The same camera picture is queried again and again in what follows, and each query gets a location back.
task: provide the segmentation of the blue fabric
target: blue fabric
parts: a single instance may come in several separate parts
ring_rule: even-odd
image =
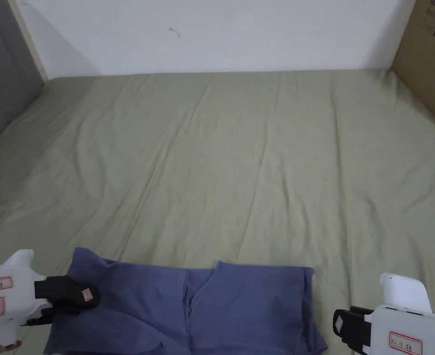
[[[95,285],[97,308],[57,315],[46,354],[320,354],[310,268],[219,262],[185,270],[77,249],[68,275]]]

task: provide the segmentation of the small mark on wall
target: small mark on wall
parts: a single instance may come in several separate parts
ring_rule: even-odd
[[[172,31],[172,32],[176,33],[176,35],[178,36],[178,38],[181,38],[181,34],[180,34],[177,30],[175,30],[175,28],[170,27],[169,31]]]

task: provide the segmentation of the mattress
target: mattress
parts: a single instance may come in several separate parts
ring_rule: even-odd
[[[332,314],[377,307],[381,273],[435,311],[435,119],[383,71],[52,80],[0,136],[0,262],[33,249],[63,274],[75,247],[312,267],[317,326],[349,354]],[[17,354],[47,336],[23,328]]]

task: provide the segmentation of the padded headboard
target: padded headboard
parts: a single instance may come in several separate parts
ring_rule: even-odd
[[[43,80],[7,0],[0,0],[0,134],[40,93]]]

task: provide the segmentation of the bed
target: bed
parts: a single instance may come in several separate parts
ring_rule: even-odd
[[[381,302],[380,273],[421,279],[435,311],[435,120],[391,72],[64,78],[0,136],[0,262],[75,247],[183,268],[315,269],[332,313]],[[47,327],[23,330],[40,354]]]

